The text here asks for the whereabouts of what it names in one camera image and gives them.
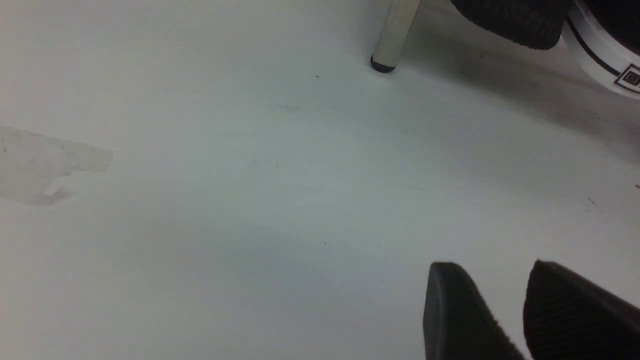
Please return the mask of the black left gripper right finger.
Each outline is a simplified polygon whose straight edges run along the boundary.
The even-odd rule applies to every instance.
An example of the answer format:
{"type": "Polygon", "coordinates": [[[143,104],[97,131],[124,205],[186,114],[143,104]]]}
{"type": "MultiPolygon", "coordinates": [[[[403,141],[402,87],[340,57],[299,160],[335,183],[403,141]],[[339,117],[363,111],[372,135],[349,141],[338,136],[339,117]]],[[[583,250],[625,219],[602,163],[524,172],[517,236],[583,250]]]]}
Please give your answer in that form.
{"type": "Polygon", "coordinates": [[[640,357],[639,308],[550,260],[530,271],[523,332],[535,360],[640,357]]]}

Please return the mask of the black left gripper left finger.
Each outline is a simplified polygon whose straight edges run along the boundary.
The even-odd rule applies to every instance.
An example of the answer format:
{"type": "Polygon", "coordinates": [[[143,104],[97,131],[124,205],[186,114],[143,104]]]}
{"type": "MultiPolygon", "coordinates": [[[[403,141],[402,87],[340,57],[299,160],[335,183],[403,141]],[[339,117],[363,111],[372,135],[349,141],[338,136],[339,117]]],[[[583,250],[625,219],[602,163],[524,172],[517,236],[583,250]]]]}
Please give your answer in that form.
{"type": "Polygon", "coordinates": [[[423,306],[426,360],[523,360],[471,276],[455,262],[432,262],[423,306]]]}

